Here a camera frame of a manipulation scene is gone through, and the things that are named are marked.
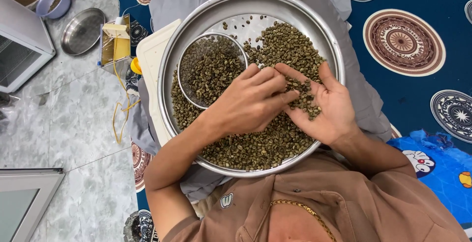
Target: gold chain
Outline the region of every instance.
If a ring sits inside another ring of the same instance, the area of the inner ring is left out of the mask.
[[[286,200],[286,199],[278,199],[270,203],[270,206],[273,206],[274,204],[291,204],[291,205],[296,205],[298,207],[302,207],[303,209],[307,210],[311,215],[315,216],[316,220],[322,225],[322,227],[326,230],[326,233],[329,235],[331,240],[333,242],[336,242],[336,239],[334,238],[333,233],[329,230],[329,227],[324,223],[324,221],[318,216],[318,214],[315,213],[310,207],[304,205],[303,203],[299,203],[296,201],[291,201],[291,200]]]

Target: gray tile floor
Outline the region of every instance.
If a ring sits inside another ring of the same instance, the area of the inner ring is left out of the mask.
[[[97,67],[98,45],[79,57],[59,46],[73,16],[96,7],[107,20],[115,19],[118,0],[71,2],[65,16],[46,21],[56,57],[15,93],[22,100],[14,129],[0,135],[0,168],[67,172],[31,241],[122,241],[124,222],[137,210],[130,138],[125,130],[117,143],[112,128],[125,91],[116,76]],[[41,98],[47,101],[38,106]],[[117,116],[119,132],[124,115]]]

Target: door frame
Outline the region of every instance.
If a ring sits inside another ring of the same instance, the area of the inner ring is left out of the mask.
[[[0,191],[38,189],[10,242],[30,240],[65,175],[62,168],[0,169]]]

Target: mesh strainer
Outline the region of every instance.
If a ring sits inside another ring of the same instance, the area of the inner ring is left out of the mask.
[[[193,86],[196,80],[192,69],[195,68],[196,64],[203,61],[204,57],[221,52],[231,55],[235,60],[239,60],[242,71],[247,68],[247,56],[243,47],[232,37],[218,32],[198,36],[187,45],[180,56],[177,68],[178,84],[187,100],[201,109],[207,109],[209,105],[196,93]]]

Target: aluminum tray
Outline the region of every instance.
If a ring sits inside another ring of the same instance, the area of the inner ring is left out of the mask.
[[[267,18],[260,20],[261,15]],[[185,47],[197,36],[210,31],[238,35],[238,41],[243,43],[248,38],[255,38],[261,30],[273,25],[274,20],[288,22],[300,32],[310,37],[313,45],[320,51],[320,55],[327,59],[331,71],[342,84],[345,84],[344,63],[341,51],[333,32],[323,21],[322,17],[300,0],[209,0],[194,10],[176,29],[170,38],[161,60],[158,78],[159,110],[169,134],[174,137],[181,132],[176,120],[172,117],[172,86],[173,71],[179,62],[180,55]],[[223,30],[221,22],[228,23],[228,30]],[[196,162],[201,166],[227,176],[250,178],[280,173],[304,158],[319,147],[321,143],[315,141],[302,154],[288,158],[278,167],[267,170],[245,171],[224,168],[213,165],[198,156]]]

